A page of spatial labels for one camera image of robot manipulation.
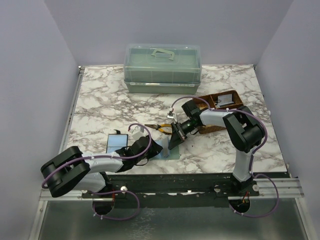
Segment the toolbox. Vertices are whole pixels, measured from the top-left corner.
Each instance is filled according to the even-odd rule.
[[[219,100],[218,98],[221,96],[230,96],[231,102],[228,102],[228,104],[225,104],[225,105],[219,105],[220,103],[218,101]],[[226,109],[226,108],[237,109],[244,105],[244,103],[242,102],[236,90],[229,90],[229,91],[209,94],[205,96],[199,96],[199,98],[206,100],[209,103],[210,108],[214,108],[214,109]],[[203,101],[196,98],[193,98],[193,101],[196,103],[198,108],[200,109],[207,108],[207,104],[204,103]],[[216,126],[216,125],[206,125],[206,126],[198,127],[198,131],[200,134],[209,134],[209,133],[213,133],[213,132],[217,132],[225,129],[226,129],[225,127]]]
[[[130,93],[195,94],[201,82],[200,47],[129,44],[123,68]]]

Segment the gray wall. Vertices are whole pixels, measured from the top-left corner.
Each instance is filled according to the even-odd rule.
[[[45,0],[79,65],[129,43],[200,45],[204,64],[257,64],[293,0]]]
[[[257,65],[280,147],[320,236],[320,1],[295,0]]]
[[[78,67],[42,0],[0,2],[0,239],[28,239]]]

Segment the box lid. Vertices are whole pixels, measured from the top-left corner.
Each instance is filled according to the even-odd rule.
[[[124,68],[126,71],[199,73],[200,47],[179,44],[129,44]]]

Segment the gray floor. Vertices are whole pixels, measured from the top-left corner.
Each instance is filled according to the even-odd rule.
[[[274,200],[252,201],[249,212],[262,214]],[[113,214],[127,216],[131,209]],[[144,208],[129,221],[93,217],[91,202],[48,203],[40,240],[306,240],[294,199],[281,200],[276,213],[259,219],[229,208]]]

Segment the green handle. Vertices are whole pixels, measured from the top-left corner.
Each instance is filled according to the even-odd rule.
[[[170,60],[174,60],[174,57],[175,57],[175,53],[173,51],[169,51],[169,50],[165,50],[165,49],[162,49],[162,48],[156,48],[153,53],[151,54],[151,56],[156,56],[156,53],[157,52],[161,52],[161,53],[165,53],[165,54],[170,54],[170,57],[169,59]]]

